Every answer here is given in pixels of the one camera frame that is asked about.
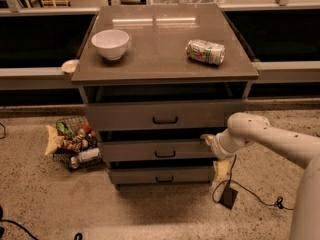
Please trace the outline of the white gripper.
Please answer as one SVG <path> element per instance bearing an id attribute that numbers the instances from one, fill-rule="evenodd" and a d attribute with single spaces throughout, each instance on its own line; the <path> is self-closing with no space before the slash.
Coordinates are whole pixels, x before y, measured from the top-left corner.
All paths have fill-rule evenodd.
<path id="1" fill-rule="evenodd" d="M 200 138 L 211 147 L 214 156 L 222 160 L 214 163 L 217 182 L 228 177 L 231 161 L 226 159 L 233 157 L 239 149 L 249 144 L 245 138 L 233 136 L 228 129 L 217 135 L 202 134 Z"/>

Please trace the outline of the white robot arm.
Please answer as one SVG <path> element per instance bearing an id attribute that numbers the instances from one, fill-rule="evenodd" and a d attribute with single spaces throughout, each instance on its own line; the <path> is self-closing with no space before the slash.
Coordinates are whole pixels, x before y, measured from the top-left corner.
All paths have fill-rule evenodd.
<path id="1" fill-rule="evenodd" d="M 271 125 L 263 116 L 234 113 L 227 128 L 202 134 L 218 160 L 226 160 L 252 143 L 259 143 L 304 169 L 298 187 L 289 240 L 320 240 L 320 138 Z"/>

